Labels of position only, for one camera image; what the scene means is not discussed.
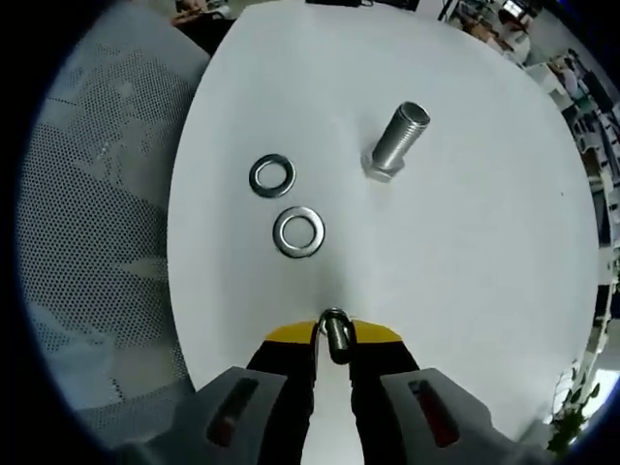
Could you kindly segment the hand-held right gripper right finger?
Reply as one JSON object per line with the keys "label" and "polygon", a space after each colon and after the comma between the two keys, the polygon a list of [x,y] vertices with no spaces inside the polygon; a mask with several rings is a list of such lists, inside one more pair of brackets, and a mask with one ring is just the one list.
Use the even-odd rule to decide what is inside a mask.
{"label": "hand-held right gripper right finger", "polygon": [[390,328],[353,322],[352,410],[366,464],[544,464],[489,409],[435,368],[422,369]]}

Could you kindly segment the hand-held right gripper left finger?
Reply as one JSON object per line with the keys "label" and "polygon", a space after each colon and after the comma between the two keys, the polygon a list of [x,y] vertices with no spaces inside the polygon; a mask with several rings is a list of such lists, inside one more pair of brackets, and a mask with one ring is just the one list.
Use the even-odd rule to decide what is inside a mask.
{"label": "hand-held right gripper left finger", "polygon": [[318,325],[269,333],[233,366],[184,399],[171,426],[120,449],[123,464],[298,464],[314,409]]}

